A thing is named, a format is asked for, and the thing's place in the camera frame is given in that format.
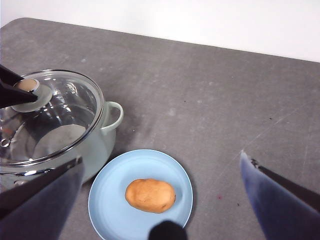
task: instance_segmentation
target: white pot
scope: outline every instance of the white pot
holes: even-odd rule
[[[32,112],[0,109],[1,128],[6,129],[0,136],[2,191],[80,156],[86,182],[103,167],[114,148],[116,127],[124,117],[122,106],[104,101],[98,85],[80,73],[44,70],[23,77],[50,87],[53,97]],[[112,108],[120,112],[116,121],[111,120]]]

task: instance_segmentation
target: table surface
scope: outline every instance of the table surface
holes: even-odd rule
[[[239,152],[320,193],[320,63],[21,18],[1,29],[1,63],[19,74],[83,73],[125,112],[111,158],[135,149],[174,157],[193,186],[190,240],[264,235]],[[98,240],[85,183],[61,240]]]

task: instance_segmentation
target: blue plate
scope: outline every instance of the blue plate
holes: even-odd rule
[[[138,210],[125,199],[127,186],[136,179],[170,183],[175,203],[163,213]],[[152,227],[165,220],[185,226],[191,214],[193,192],[183,167],[169,155],[155,150],[126,152],[109,162],[95,178],[88,200],[95,231],[104,240],[147,240]]]

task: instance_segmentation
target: glass lid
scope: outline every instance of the glass lid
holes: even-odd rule
[[[88,77],[67,70],[43,70],[23,76],[35,79],[49,102],[30,112],[21,105],[0,109],[0,166],[45,161],[72,148],[97,124],[103,94]]]

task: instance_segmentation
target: potato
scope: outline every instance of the potato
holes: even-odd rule
[[[152,178],[136,179],[126,188],[125,199],[136,209],[160,214],[172,207],[176,193],[165,181]]]

